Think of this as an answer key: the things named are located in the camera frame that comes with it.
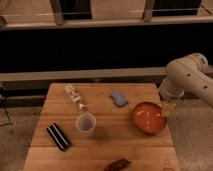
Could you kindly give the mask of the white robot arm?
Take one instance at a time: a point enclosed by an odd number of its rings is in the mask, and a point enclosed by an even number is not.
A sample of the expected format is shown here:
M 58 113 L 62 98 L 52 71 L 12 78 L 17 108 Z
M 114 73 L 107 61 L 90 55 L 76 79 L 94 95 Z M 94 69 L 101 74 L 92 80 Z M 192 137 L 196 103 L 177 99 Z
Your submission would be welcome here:
M 208 60 L 200 53 L 192 53 L 167 64 L 166 78 L 158 88 L 162 98 L 163 117 L 173 113 L 186 91 L 213 107 L 213 78 L 204 74 L 207 67 Z

